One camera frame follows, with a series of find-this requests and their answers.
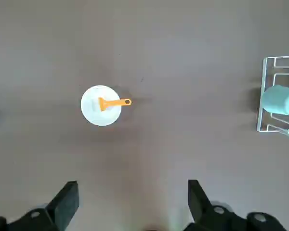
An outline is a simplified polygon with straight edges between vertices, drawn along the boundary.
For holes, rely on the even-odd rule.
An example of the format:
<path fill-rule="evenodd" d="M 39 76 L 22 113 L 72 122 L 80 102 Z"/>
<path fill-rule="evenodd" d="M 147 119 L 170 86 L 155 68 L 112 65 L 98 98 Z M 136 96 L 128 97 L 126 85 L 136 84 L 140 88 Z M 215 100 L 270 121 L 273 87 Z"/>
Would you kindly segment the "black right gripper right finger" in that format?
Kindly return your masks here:
<path fill-rule="evenodd" d="M 267 213 L 251 212 L 242 218 L 222 205 L 213 205 L 198 180 L 188 181 L 188 206 L 194 221 L 186 231 L 286 231 Z"/>

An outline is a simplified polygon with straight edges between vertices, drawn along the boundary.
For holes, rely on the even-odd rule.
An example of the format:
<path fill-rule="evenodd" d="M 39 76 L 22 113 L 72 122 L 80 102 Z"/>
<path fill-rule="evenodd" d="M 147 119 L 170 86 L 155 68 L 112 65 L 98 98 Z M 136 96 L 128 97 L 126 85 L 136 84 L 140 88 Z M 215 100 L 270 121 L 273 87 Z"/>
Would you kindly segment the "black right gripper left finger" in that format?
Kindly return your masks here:
<path fill-rule="evenodd" d="M 78 207 L 78 182 L 69 181 L 44 208 L 30 210 L 11 223 L 0 216 L 0 231 L 64 231 Z"/>

